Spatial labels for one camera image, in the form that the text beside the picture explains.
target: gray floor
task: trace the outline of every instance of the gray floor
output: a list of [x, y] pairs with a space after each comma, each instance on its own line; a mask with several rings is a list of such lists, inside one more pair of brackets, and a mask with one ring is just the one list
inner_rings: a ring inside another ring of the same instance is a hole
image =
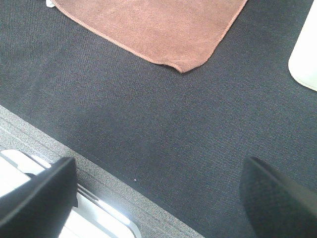
[[0, 149], [16, 149], [48, 162], [75, 157], [79, 182], [134, 221], [144, 238], [202, 238], [200, 234], [88, 159], [0, 106]]

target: white object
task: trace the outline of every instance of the white object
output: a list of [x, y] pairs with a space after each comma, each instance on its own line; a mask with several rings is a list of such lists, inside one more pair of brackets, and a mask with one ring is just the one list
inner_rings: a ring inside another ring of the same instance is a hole
[[46, 6], [48, 7], [55, 7], [54, 3], [51, 0], [46, 0]]
[[298, 83], [317, 91], [317, 1], [308, 13], [288, 68]]
[[[16, 150], [0, 152], [0, 197], [18, 188], [51, 165], [37, 156]], [[73, 207], [59, 238], [141, 238], [137, 226], [110, 205], [78, 185], [78, 206]]]

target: gray carpet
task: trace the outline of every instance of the gray carpet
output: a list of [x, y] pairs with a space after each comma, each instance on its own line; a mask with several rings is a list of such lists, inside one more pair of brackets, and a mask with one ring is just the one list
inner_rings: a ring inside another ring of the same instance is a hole
[[143, 238], [202, 238], [145, 196], [67, 146], [0, 106], [0, 150], [15, 149], [48, 162], [74, 157], [79, 183], [135, 222]]
[[312, 2], [249, 0], [212, 57], [180, 74], [42, 0], [4, 1], [0, 104], [202, 235], [254, 238], [244, 158], [317, 191], [317, 93], [287, 67]]

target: dark gray carpet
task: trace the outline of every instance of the dark gray carpet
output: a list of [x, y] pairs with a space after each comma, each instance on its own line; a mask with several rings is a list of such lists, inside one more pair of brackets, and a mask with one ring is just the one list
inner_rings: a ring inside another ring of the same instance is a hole
[[249, 0], [209, 61], [179, 74], [44, 1], [6, 1], [0, 104], [206, 237], [254, 237], [246, 156], [317, 191], [317, 94], [287, 68], [311, 3]]

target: black floor mat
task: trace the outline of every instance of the black floor mat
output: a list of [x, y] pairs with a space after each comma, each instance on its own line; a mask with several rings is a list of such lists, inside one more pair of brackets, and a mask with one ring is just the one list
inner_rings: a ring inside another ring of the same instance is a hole
[[0, 104], [206, 237], [254, 237], [238, 193], [246, 156], [317, 191], [317, 93], [287, 68], [312, 1], [249, 0], [186, 74], [43, 0], [6, 1]]

